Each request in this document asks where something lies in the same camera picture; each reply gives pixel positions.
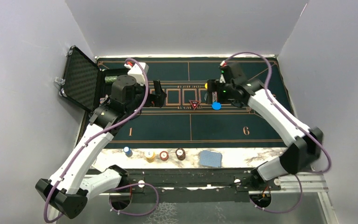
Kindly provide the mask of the brown poker chip stack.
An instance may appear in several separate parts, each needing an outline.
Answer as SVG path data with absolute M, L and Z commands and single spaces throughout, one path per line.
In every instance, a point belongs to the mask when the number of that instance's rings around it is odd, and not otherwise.
M 183 161 L 186 158 L 186 152 L 182 148 L 177 148 L 175 151 L 178 160 Z

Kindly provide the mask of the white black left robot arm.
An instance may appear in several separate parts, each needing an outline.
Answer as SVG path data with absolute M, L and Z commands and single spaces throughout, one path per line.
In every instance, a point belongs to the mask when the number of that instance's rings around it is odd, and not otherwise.
M 35 188 L 45 200 L 45 210 L 54 208 L 58 217 L 77 217 L 87 202 L 114 189 L 120 200 L 131 197 L 128 172 L 118 165 L 105 165 L 101 172 L 85 178 L 90 166 L 118 131 L 145 107 L 162 107 L 166 93 L 158 80 L 149 87 L 146 79 L 121 75 L 111 85 L 107 99 L 92 113 L 86 130 L 67 160 L 48 179 L 40 179 Z

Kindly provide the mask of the blue round button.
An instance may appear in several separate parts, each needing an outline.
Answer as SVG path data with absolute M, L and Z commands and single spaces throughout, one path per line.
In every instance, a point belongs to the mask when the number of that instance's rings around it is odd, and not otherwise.
M 216 111 L 218 111 L 218 110 L 220 110 L 221 109 L 221 103 L 219 103 L 219 102 L 213 102 L 212 103 L 212 109 L 213 110 L 216 110 Z

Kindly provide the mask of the red triangular dealer button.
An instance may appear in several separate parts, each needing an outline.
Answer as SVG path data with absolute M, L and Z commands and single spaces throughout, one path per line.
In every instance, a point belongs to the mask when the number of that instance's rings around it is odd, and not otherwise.
M 199 100 L 189 100 L 189 103 L 191 105 L 191 108 L 195 111 L 198 106 L 200 105 L 201 101 Z

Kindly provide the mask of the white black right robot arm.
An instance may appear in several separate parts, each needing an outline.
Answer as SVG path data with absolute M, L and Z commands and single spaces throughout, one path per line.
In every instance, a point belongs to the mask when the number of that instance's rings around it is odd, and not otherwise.
M 241 103 L 251 107 L 287 146 L 282 155 L 251 171 L 248 183 L 254 189 L 263 189 L 279 176 L 295 175 L 320 158 L 323 132 L 319 128 L 309 128 L 290 114 L 260 80 L 240 81 L 236 78 L 230 83 L 221 83 L 218 79 L 209 79 L 207 103 Z

